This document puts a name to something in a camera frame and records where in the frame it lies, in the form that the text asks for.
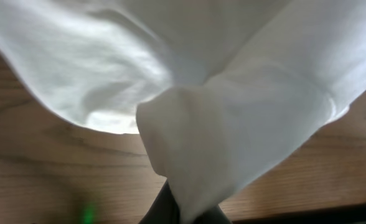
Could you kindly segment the white printed t-shirt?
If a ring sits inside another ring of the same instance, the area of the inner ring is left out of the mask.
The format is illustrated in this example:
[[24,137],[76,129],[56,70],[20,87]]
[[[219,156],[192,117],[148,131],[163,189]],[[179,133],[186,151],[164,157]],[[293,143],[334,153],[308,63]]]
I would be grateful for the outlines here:
[[57,116],[139,134],[190,223],[366,90],[366,1],[0,1],[0,53]]

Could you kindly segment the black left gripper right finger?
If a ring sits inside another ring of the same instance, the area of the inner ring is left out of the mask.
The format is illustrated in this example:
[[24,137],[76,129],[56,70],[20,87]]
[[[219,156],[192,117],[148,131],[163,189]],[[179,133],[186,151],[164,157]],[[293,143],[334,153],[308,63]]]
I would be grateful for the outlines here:
[[232,224],[221,208],[217,205],[198,216],[194,224]]

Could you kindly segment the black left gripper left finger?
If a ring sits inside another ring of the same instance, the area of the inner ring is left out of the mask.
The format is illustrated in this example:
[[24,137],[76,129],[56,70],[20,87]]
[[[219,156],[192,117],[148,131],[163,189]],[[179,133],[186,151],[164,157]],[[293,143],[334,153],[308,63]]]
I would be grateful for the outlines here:
[[139,224],[180,224],[179,207],[171,192],[168,181],[164,183],[150,209]]

